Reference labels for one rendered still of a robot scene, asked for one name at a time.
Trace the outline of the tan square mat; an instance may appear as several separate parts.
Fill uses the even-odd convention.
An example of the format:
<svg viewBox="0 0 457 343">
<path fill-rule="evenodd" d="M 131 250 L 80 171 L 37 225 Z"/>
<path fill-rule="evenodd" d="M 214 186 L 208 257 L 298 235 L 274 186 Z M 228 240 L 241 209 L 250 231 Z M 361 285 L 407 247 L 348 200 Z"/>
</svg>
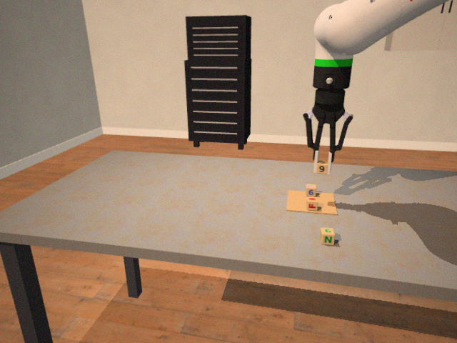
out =
<svg viewBox="0 0 457 343">
<path fill-rule="evenodd" d="M 287 211 L 337 215 L 333 194 L 316 192 L 318 211 L 306 210 L 306 192 L 288 191 Z"/>
</svg>

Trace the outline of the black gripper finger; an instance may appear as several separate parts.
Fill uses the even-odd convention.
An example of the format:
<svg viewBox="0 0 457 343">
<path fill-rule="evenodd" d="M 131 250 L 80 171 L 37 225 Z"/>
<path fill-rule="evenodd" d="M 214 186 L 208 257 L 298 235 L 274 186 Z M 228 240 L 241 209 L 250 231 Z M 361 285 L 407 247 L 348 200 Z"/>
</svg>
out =
<svg viewBox="0 0 457 343">
<path fill-rule="evenodd" d="M 313 132 L 312 132 L 312 122 L 311 122 L 311 118 L 313 117 L 313 112 L 312 112 L 312 110 L 310 110 L 310 111 L 306 111 L 303 114 L 303 117 L 306 121 L 307 145 L 309 148 L 311 147 L 313 149 L 313 160 L 314 160 L 313 172 L 315 172 L 315 173 L 316 173 L 316 167 L 317 167 L 318 157 L 319 157 L 319 145 L 320 145 L 320 141 L 321 141 L 321 132 L 323 130 L 324 115 L 325 115 L 325 112 L 322 111 L 320 113 L 319 120 L 318 120 L 316 140 L 315 140 L 315 143 L 313 143 Z"/>
<path fill-rule="evenodd" d="M 338 145 L 336 145 L 336 124 L 335 124 L 335 113 L 331 112 L 330 113 L 330 151 L 328 155 L 328 169 L 327 169 L 327 174 L 331 173 L 331 163 L 334 161 L 334 154 L 335 151 L 340 151 L 342 146 L 343 146 L 343 141 L 346 135 L 346 131 L 348 128 L 348 125 L 353 119 L 352 114 L 344 113 L 343 115 L 343 120 L 345 121 L 343 124 L 343 128 L 341 131 L 340 139 L 338 141 Z"/>
</svg>

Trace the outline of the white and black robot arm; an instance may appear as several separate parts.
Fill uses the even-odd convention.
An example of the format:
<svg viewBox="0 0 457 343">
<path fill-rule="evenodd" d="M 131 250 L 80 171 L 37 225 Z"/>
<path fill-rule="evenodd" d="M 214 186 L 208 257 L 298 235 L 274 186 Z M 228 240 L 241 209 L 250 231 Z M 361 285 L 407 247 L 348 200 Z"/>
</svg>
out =
<svg viewBox="0 0 457 343">
<path fill-rule="evenodd" d="M 328 7 L 313 31 L 313 87 L 321 91 L 349 88 L 354 54 L 447 1 L 348 0 Z"/>
</svg>

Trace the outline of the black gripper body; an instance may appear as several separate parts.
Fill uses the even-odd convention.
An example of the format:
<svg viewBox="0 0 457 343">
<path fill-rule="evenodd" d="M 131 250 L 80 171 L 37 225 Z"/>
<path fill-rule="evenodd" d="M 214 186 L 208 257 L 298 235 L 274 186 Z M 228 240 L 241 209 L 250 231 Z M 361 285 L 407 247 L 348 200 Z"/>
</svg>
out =
<svg viewBox="0 0 457 343">
<path fill-rule="evenodd" d="M 317 120 L 320 113 L 325 112 L 323 124 L 330 124 L 330 113 L 335 113 L 335 123 L 344 115 L 345 90 L 342 91 L 321 91 L 316 90 L 315 103 L 312 112 Z M 320 104 L 320 105 L 319 105 Z"/>
</svg>

